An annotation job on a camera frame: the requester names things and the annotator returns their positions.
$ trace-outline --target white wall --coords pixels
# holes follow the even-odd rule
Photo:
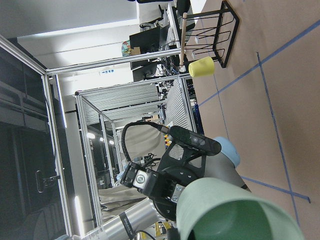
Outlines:
[[[5,38],[136,19],[127,0],[1,0],[0,33]]]
[[[52,69],[121,57],[122,42],[139,31],[139,25],[133,24],[62,35],[23,36],[18,43]]]
[[[105,74],[90,72],[59,78],[62,96],[74,95],[76,91],[104,88],[133,82],[130,63],[107,66],[104,67],[103,70],[113,70],[113,72]]]

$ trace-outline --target blue tape line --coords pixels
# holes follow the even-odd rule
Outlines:
[[[320,25],[320,20],[316,21],[314,24],[309,26],[306,30],[304,30],[303,32],[299,33],[297,36],[292,38],[290,41],[288,41],[283,46],[279,47],[277,50],[275,50],[273,53],[271,53],[269,56],[267,56],[265,59],[263,59],[261,61],[261,63],[264,64],[265,62],[269,61],[271,58],[273,58],[274,56],[276,56],[277,54],[282,52],[284,49],[286,49],[287,47],[289,47],[290,45],[292,45],[293,43],[295,43],[296,41],[298,41],[299,39],[301,39],[302,37],[304,37],[305,35],[310,33],[312,30],[314,30],[319,25]]]
[[[270,112],[271,112],[271,117],[272,117],[272,121],[273,121],[273,125],[274,125],[274,130],[275,130],[275,133],[276,133],[276,138],[278,140],[278,145],[279,145],[279,149],[280,149],[280,153],[281,153],[282,163],[283,163],[283,166],[284,166],[285,176],[286,176],[286,179],[288,181],[288,186],[289,186],[290,195],[291,195],[291,199],[292,199],[292,204],[293,204],[293,208],[294,208],[295,218],[296,218],[296,221],[297,221],[298,225],[300,226],[299,216],[298,216],[298,211],[297,211],[297,206],[296,206],[296,201],[295,201],[294,195],[292,194],[293,191],[292,191],[289,172],[288,172],[288,168],[287,168],[286,158],[285,158],[284,150],[283,150],[282,143],[281,143],[280,136],[279,136],[279,131],[278,131],[277,123],[276,123],[275,113],[274,113],[274,110],[273,110],[273,107],[272,107],[272,104],[271,104],[271,100],[270,100],[270,96],[269,96],[269,91],[268,91],[268,86],[267,86],[267,82],[266,82],[264,69],[262,67],[262,63],[261,63],[261,60],[260,60],[259,52],[257,52],[256,55],[257,55],[259,66],[260,66],[262,80],[263,80],[263,84],[264,84],[264,88],[265,88],[265,94],[266,94],[266,97],[268,99],[268,104],[269,104],[269,108],[270,108]]]
[[[215,76],[215,75],[213,75],[213,79],[214,79],[215,86],[216,86],[216,92],[218,93],[218,98],[219,98],[219,103],[220,103],[220,107],[221,107],[221,113],[222,113],[222,117],[223,117],[223,122],[224,122],[225,131],[226,131],[226,136],[227,136],[227,138],[230,140],[230,138],[229,138],[229,133],[228,133],[228,129],[227,129],[227,124],[226,124],[226,119],[225,119],[225,115],[224,115],[224,110],[223,110],[223,108],[222,108],[222,103],[221,103],[221,100],[220,100],[220,95],[219,95],[219,90],[218,90],[218,85],[217,85],[217,80],[216,80],[216,76]]]
[[[285,194],[290,194],[290,195],[292,194],[295,197],[307,200],[309,203],[311,203],[310,197],[308,197],[306,195],[302,195],[302,194],[297,193],[297,192],[290,192],[289,190],[286,190],[284,188],[281,188],[281,187],[278,187],[278,186],[273,186],[271,184],[268,184],[268,183],[265,183],[265,182],[262,182],[262,181],[258,181],[258,180],[255,180],[255,179],[252,179],[252,178],[249,178],[249,177],[246,177],[246,176],[241,176],[241,178],[243,178],[244,180],[248,180],[250,182],[253,182],[255,184],[263,185],[265,187],[268,187],[268,188],[283,192]]]
[[[299,39],[301,39],[302,37],[304,37],[306,34],[308,34],[309,32],[311,32],[312,30],[314,30],[315,28],[317,28],[320,25],[320,20],[316,21],[314,24],[312,24],[311,26],[309,26],[306,30],[304,30],[303,32],[301,32],[300,34],[298,34],[297,36],[295,36],[293,39],[291,39],[290,41],[288,41],[287,43],[285,43],[283,46],[279,47],[276,51],[274,51],[273,53],[271,53],[269,56],[267,56],[265,59],[263,59],[261,61],[262,64],[266,63],[267,61],[269,61],[271,58],[273,58],[274,56],[276,56],[277,54],[279,54],[280,52],[282,52],[284,49],[286,49],[287,47],[289,47],[290,45],[292,45],[293,43],[295,43],[296,41],[298,41]],[[235,80],[233,80],[232,82],[230,82],[228,85],[226,85],[225,87],[223,87],[221,90],[219,90],[219,92],[221,93],[222,91],[226,90],[227,88],[229,88],[231,85],[235,84],[236,82],[238,82],[240,79],[242,79],[243,77],[245,77],[246,75],[248,75],[249,73],[251,73],[253,70],[255,70],[259,65],[255,65],[252,68],[250,68],[248,71],[246,71],[245,73],[243,73],[242,75],[240,75],[239,77],[237,77]],[[204,100],[203,102],[201,102],[199,104],[199,107],[203,104],[205,104],[206,102],[208,102],[210,99],[214,98],[215,96],[217,96],[218,93],[213,94],[212,96],[208,97],[206,100]]]

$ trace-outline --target black cable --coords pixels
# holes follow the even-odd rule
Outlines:
[[[144,230],[138,230],[135,232],[136,234],[137,233],[144,233],[144,234],[147,234],[152,240],[156,240],[150,233],[144,231]]]
[[[180,42],[179,40],[174,40],[174,41],[171,41],[171,42],[168,42],[168,43],[166,43],[166,44],[164,44],[164,45],[162,45],[162,46],[160,46],[158,49],[159,50],[161,50],[161,48],[165,48],[167,45],[169,45],[169,44],[173,44],[173,43],[175,43],[175,42]]]
[[[143,168],[146,168],[146,167],[148,167],[149,165],[151,165],[153,162],[155,162],[155,161],[160,161],[160,160],[161,160],[161,158],[151,159],[151,160],[147,161],[142,167],[143,167]]]
[[[121,135],[121,145],[122,145],[122,150],[123,150],[123,154],[126,158],[126,160],[128,162],[132,162],[130,156],[129,156],[129,153],[128,153],[128,150],[127,150],[127,147],[126,147],[126,132],[128,130],[129,127],[132,127],[132,126],[139,126],[139,125],[150,125],[156,129],[158,129],[159,131],[161,131],[161,129],[163,128],[162,125],[160,124],[157,124],[155,122],[152,122],[152,121],[136,121],[136,122],[131,122],[131,123],[128,123],[127,125],[125,125],[125,127],[123,128],[122,130],[122,135]]]

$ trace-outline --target green cup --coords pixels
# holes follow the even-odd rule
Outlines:
[[[182,192],[176,210],[181,240],[304,240],[293,218],[270,201],[217,178]]]

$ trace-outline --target yellow cylinder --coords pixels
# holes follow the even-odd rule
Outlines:
[[[201,77],[215,73],[215,63],[210,56],[194,61],[189,64],[191,77]]]

